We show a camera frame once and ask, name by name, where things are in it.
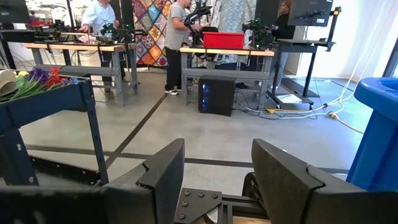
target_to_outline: gray floor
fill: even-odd
[[[96,63],[95,60],[87,58],[83,65]],[[105,151],[115,151],[164,94],[165,74],[158,70],[156,73],[139,73],[139,81],[139,94],[129,92],[126,107],[119,107],[112,99],[96,105]],[[335,82],[316,79],[311,82],[310,89],[321,96],[320,99],[312,99],[316,108],[338,97],[343,87]],[[98,101],[106,100],[99,89],[95,89],[95,97]],[[372,110],[354,98],[344,105],[346,109],[339,117],[364,130]],[[325,112],[339,108],[338,105],[331,106]],[[26,145],[93,150],[85,113],[62,111],[22,127],[21,133]],[[316,120],[271,121],[234,110],[232,117],[225,117],[201,114],[196,104],[182,106],[180,96],[168,96],[123,152],[152,155],[176,138],[185,139],[185,155],[188,158],[251,162],[252,140],[260,138],[314,166],[348,170],[362,135],[325,115],[318,116]],[[96,168],[95,157],[91,155],[36,150],[29,150],[29,154]],[[141,159],[117,158],[108,169],[109,179],[123,175],[140,162]],[[183,185],[239,195],[243,178],[251,171],[251,168],[243,167],[186,164]],[[345,174],[336,176],[344,179]]]

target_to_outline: red container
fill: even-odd
[[[232,32],[203,32],[203,46],[217,49],[243,49],[244,34]]]

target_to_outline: colorful quilt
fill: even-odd
[[[138,64],[167,65],[164,40],[171,5],[170,0],[132,0],[135,28],[148,32],[147,36],[136,37]]]

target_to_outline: blue barrel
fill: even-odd
[[[374,111],[347,181],[364,190],[397,190],[398,78],[365,78],[354,96]]]

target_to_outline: purple flower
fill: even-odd
[[[29,72],[29,75],[26,75],[24,78],[28,81],[33,79],[39,81],[39,83],[41,84],[45,84],[49,80],[50,75],[45,70],[34,68],[32,71]]]

